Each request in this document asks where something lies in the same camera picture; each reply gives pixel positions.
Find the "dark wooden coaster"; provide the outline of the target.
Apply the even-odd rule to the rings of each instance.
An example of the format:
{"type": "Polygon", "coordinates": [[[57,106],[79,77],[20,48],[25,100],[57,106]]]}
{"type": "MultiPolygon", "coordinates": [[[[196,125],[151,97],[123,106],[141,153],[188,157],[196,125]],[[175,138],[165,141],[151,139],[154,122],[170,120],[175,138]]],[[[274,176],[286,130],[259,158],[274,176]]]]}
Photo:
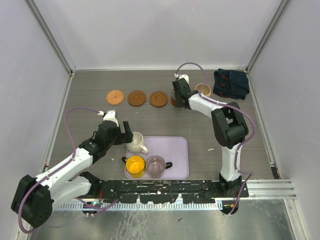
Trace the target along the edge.
{"type": "Polygon", "coordinates": [[[150,94],[149,102],[156,108],[164,107],[168,103],[168,96],[163,91],[155,91],[150,94]]]}
{"type": "Polygon", "coordinates": [[[132,91],[127,97],[128,103],[133,107],[142,106],[146,102],[146,99],[146,94],[141,90],[132,91]]]}
{"type": "Polygon", "coordinates": [[[175,98],[173,96],[170,97],[170,102],[171,104],[176,107],[176,108],[183,108],[184,106],[183,105],[178,105],[175,98]]]}

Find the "white ceramic mug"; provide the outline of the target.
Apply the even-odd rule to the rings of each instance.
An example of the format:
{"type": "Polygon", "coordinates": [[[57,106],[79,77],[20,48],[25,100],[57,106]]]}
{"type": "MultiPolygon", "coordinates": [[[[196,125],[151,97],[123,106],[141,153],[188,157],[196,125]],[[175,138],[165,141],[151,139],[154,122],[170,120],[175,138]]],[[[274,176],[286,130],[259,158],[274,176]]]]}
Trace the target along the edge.
{"type": "Polygon", "coordinates": [[[132,142],[126,144],[127,150],[134,154],[147,154],[149,150],[146,147],[145,138],[139,132],[133,132],[132,142]]]}

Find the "beige ceramic mug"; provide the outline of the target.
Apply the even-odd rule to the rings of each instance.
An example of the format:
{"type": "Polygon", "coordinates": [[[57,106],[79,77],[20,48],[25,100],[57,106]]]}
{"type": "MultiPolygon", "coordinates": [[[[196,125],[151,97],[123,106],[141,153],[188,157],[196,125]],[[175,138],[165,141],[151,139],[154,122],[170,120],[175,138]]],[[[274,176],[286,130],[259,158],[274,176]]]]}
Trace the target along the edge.
{"type": "Polygon", "coordinates": [[[197,84],[195,90],[201,92],[206,97],[210,97],[212,94],[212,89],[210,88],[210,86],[203,83],[197,84]]]}

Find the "light cork coaster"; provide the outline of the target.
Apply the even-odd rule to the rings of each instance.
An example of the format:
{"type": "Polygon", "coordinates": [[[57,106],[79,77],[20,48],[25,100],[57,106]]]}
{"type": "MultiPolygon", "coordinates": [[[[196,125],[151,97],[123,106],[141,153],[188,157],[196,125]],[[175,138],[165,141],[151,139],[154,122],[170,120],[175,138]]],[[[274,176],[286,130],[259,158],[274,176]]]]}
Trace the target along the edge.
{"type": "Polygon", "coordinates": [[[118,105],[120,104],[125,98],[125,95],[122,91],[120,90],[111,90],[107,95],[106,95],[106,101],[110,105],[118,105]]]}

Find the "yellow glass mug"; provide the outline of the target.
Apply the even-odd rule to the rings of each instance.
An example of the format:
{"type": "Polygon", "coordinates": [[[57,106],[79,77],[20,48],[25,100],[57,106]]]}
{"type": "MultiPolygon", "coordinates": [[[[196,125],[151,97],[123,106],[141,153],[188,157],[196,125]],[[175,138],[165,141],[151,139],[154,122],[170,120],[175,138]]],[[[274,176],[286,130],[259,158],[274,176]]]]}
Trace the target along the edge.
{"type": "Polygon", "coordinates": [[[146,163],[145,160],[139,155],[132,155],[130,157],[123,156],[121,160],[125,163],[126,171],[133,178],[141,178],[145,174],[146,163]]]}

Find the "clear purple glass mug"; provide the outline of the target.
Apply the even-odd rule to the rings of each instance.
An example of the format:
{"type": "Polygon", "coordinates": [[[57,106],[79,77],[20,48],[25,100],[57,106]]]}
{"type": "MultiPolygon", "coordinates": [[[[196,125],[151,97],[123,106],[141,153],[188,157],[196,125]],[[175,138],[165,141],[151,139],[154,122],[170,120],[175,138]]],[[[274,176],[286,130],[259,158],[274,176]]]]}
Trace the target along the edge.
{"type": "Polygon", "coordinates": [[[164,172],[172,166],[172,162],[166,162],[159,155],[150,156],[145,162],[146,171],[154,179],[159,179],[164,174],[164,172]]]}

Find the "grey-green ceramic mug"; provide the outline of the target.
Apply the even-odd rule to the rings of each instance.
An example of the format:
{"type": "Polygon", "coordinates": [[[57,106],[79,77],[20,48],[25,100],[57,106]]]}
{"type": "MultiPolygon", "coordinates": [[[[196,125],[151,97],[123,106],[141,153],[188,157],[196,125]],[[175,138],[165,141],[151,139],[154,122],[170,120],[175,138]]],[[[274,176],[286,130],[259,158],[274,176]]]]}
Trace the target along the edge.
{"type": "Polygon", "coordinates": [[[175,91],[174,91],[174,90],[173,90],[172,93],[171,93],[171,98],[174,99],[174,100],[176,100],[176,96],[175,96],[175,91]]]}

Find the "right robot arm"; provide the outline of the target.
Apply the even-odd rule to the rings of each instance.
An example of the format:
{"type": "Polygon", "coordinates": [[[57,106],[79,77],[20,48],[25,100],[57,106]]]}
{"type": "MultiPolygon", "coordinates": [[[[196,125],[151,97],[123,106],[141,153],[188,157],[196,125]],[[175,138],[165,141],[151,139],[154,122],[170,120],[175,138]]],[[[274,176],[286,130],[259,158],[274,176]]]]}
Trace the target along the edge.
{"type": "Polygon", "coordinates": [[[231,197],[242,184],[241,144],[249,133],[239,105],[215,101],[197,90],[192,91],[183,75],[177,75],[172,85],[177,107],[198,111],[211,118],[215,139],[222,149],[219,191],[223,196],[231,197]]]}

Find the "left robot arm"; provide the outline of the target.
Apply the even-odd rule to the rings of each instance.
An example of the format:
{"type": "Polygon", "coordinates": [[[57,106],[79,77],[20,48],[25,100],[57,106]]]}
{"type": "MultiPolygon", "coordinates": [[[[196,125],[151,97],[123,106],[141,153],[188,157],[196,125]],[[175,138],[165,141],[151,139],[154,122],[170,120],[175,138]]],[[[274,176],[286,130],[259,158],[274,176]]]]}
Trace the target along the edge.
{"type": "Polygon", "coordinates": [[[103,158],[112,146],[131,143],[133,133],[127,121],[124,132],[111,120],[103,121],[91,138],[83,141],[65,160],[50,170],[32,177],[25,175],[18,183],[11,209],[18,215],[18,225],[26,233],[22,221],[33,228],[43,225],[53,210],[70,200],[86,195],[95,198],[100,193],[99,179],[82,172],[103,158]],[[81,173],[76,179],[71,177],[81,173]]]}

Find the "lavender plastic tray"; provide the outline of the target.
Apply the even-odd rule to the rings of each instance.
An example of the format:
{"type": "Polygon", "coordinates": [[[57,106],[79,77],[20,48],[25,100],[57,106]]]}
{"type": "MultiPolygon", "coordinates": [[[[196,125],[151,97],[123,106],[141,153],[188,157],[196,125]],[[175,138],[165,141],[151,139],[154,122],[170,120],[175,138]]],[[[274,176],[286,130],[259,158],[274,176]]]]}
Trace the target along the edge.
{"type": "MultiPolygon", "coordinates": [[[[145,139],[145,146],[148,153],[132,153],[126,148],[126,158],[138,155],[141,156],[146,162],[151,156],[157,155],[162,157],[166,162],[172,162],[173,166],[166,169],[160,178],[163,180],[183,180],[189,175],[189,160],[188,160],[188,143],[187,140],[180,136],[143,136],[145,139]]],[[[132,177],[126,171],[124,164],[125,176],[129,179],[154,179],[145,169],[145,173],[140,178],[132,177]]]]}

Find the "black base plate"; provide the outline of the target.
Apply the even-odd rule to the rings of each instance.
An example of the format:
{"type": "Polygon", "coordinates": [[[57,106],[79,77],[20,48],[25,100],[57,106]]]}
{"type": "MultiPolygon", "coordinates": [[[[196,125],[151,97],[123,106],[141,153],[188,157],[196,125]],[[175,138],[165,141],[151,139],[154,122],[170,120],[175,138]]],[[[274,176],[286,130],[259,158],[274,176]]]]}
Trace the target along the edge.
{"type": "Polygon", "coordinates": [[[174,203],[182,197],[183,204],[215,203],[216,198],[248,197],[241,185],[225,190],[215,180],[100,180],[84,198],[101,198],[105,203],[142,204],[174,203]]]}

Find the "aluminium frame post left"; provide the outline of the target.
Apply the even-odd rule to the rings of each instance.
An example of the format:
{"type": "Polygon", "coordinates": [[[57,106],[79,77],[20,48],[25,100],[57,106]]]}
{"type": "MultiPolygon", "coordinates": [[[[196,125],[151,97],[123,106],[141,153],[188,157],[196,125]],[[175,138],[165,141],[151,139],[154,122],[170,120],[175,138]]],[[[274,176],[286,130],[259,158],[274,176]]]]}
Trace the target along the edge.
{"type": "Polygon", "coordinates": [[[49,25],[47,24],[43,14],[41,13],[40,9],[37,6],[37,4],[35,3],[34,0],[25,0],[25,3],[27,4],[32,15],[35,17],[35,20],[37,21],[39,27],[43,31],[45,37],[47,38],[50,46],[53,48],[53,51],[57,55],[58,59],[62,63],[64,69],[67,71],[67,73],[70,76],[72,76],[73,73],[75,72],[75,70],[68,63],[62,49],[60,48],[57,40],[55,39],[52,31],[49,28],[49,25]]]}

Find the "aluminium frame post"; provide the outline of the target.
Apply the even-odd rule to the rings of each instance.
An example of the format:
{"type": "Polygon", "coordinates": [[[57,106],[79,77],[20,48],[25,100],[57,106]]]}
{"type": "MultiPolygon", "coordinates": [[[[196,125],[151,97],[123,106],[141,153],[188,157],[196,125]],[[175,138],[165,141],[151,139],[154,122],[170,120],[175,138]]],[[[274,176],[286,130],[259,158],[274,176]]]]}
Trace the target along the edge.
{"type": "Polygon", "coordinates": [[[68,63],[62,49],[60,48],[57,40],[55,39],[52,31],[49,28],[49,25],[47,24],[43,14],[41,13],[40,9],[37,6],[37,4],[35,3],[34,0],[25,0],[25,3],[27,4],[32,15],[35,17],[35,20],[37,21],[39,27],[43,31],[45,37],[47,38],[50,46],[53,48],[53,51],[57,55],[58,59],[62,63],[64,69],[67,71],[67,73],[70,76],[72,76],[73,73],[75,72],[75,70],[68,63]]]}
{"type": "Polygon", "coordinates": [[[277,27],[278,22],[280,21],[281,17],[283,16],[283,14],[286,11],[286,8],[288,7],[288,5],[291,3],[291,0],[281,0],[275,13],[273,14],[257,48],[255,49],[255,52],[253,54],[253,56],[251,57],[247,67],[246,67],[246,71],[249,72],[255,62],[257,61],[258,57],[260,56],[260,54],[262,53],[265,45],[267,44],[269,38],[271,37],[272,33],[274,32],[274,30],[277,27]]]}

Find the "aluminium frame post right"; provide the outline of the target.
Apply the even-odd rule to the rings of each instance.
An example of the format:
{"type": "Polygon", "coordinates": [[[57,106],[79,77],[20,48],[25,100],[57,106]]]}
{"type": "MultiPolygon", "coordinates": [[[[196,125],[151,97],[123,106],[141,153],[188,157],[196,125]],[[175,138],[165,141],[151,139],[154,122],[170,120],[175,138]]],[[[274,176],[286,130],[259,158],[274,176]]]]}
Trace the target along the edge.
{"type": "Polygon", "coordinates": [[[280,21],[281,17],[283,16],[283,14],[286,11],[286,8],[288,7],[288,5],[291,3],[291,0],[281,0],[275,13],[273,14],[257,48],[255,49],[255,52],[253,54],[253,56],[251,57],[247,67],[246,67],[246,71],[249,72],[255,62],[257,61],[258,57],[260,56],[260,54],[262,53],[265,45],[267,44],[269,38],[271,37],[272,33],[274,32],[274,30],[277,27],[278,22],[280,21]]]}

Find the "aluminium frame rail front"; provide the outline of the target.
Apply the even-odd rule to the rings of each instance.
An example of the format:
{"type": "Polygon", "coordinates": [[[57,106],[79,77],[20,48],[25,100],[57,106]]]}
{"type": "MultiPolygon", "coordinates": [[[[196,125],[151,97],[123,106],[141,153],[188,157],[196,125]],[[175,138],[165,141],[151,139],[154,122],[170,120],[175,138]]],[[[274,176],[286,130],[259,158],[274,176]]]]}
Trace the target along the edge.
{"type": "MultiPolygon", "coordinates": [[[[289,180],[275,179],[275,180],[249,180],[244,186],[240,187],[240,191],[247,190],[248,197],[241,197],[239,194],[237,197],[240,198],[257,198],[257,199],[281,199],[281,198],[295,198],[296,193],[293,185],[289,180]]],[[[82,199],[96,199],[96,198],[85,198],[78,196],[77,198],[82,199]]],[[[220,199],[234,201],[234,198],[216,198],[215,201],[220,199]]]]}

